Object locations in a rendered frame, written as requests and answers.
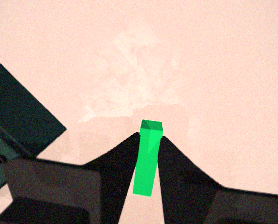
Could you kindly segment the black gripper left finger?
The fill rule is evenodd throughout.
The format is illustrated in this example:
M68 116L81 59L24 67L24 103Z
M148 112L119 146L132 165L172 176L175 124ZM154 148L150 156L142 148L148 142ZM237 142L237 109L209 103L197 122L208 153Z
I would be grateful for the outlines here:
M12 200L21 196L83 208L90 224L118 224L138 159L139 134L83 165L32 156L9 159L3 172Z

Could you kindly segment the green rectangular post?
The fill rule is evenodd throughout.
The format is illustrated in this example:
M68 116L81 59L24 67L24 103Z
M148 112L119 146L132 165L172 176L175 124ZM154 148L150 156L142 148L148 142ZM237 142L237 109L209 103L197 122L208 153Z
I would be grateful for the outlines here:
M158 163L159 145L163 136L162 122L142 119L139 135L141 137L133 194L151 197Z

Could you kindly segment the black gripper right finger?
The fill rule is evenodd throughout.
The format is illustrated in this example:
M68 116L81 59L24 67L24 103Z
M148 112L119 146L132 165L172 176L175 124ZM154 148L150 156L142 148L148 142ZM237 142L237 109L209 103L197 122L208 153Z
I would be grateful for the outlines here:
M218 224L222 218L278 224L278 194L221 185L166 136L158 171L164 224Z

